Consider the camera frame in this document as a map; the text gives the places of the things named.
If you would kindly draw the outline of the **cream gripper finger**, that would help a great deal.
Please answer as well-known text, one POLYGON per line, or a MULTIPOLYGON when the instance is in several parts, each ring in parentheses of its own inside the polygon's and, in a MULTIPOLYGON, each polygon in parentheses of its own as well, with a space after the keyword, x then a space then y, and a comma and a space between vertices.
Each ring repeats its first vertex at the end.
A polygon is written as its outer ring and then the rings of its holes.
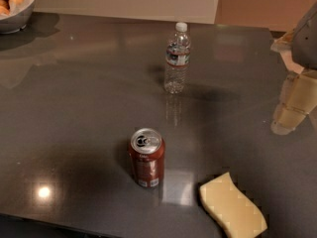
POLYGON ((270 49, 273 52, 279 53, 281 55, 281 58, 289 71, 300 74, 304 70, 304 68, 301 65, 295 63, 292 59, 291 46, 293 36, 293 30, 286 32, 280 38, 273 41, 270 49))
POLYGON ((282 85, 271 131, 277 135, 293 132, 316 107, 317 71, 304 69, 300 74, 290 72, 282 85))

